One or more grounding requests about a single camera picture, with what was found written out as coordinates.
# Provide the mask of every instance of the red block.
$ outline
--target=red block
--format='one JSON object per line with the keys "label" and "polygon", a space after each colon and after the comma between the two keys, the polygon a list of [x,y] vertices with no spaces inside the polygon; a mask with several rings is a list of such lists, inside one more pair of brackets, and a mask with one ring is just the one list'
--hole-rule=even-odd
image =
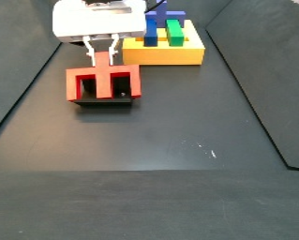
{"label": "red block", "polygon": [[130,77],[131,97],[142,97],[139,65],[111,66],[110,53],[95,53],[95,67],[67,69],[67,100],[82,99],[82,81],[95,79],[97,98],[113,98],[113,78]]}

